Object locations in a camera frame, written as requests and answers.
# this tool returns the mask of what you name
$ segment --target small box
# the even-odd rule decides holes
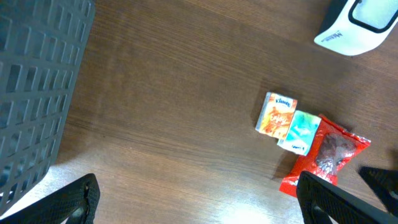
[[[285,139],[296,106],[297,100],[268,92],[256,130],[274,138]]]
[[[306,156],[311,149],[312,141],[317,133],[321,118],[318,116],[296,111],[290,124],[285,140],[279,140],[278,146]]]

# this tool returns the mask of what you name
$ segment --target wooden table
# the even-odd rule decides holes
[[[297,156],[254,130],[275,91],[372,140],[339,187],[384,209],[357,169],[398,169],[398,30],[335,54],[313,43],[328,4],[98,0],[57,164],[23,200],[93,172],[96,223],[302,223],[278,191]]]

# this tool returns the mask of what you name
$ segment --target wood grain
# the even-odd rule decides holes
[[[57,164],[22,200],[94,172],[96,223],[302,223],[278,191],[296,156],[254,130],[276,91],[372,140],[339,186],[384,209],[356,170],[397,168],[398,31],[335,54],[313,43],[328,4],[98,0]]]

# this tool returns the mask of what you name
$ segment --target red snack packet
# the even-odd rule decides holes
[[[337,185],[337,172],[354,156],[371,145],[370,140],[347,132],[341,126],[320,115],[321,123],[307,156],[298,157],[292,171],[279,187],[283,193],[293,197],[302,171],[309,171],[322,179]]]

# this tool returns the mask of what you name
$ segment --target laundry basket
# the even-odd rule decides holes
[[[91,0],[0,1],[0,214],[57,158],[94,14]]]

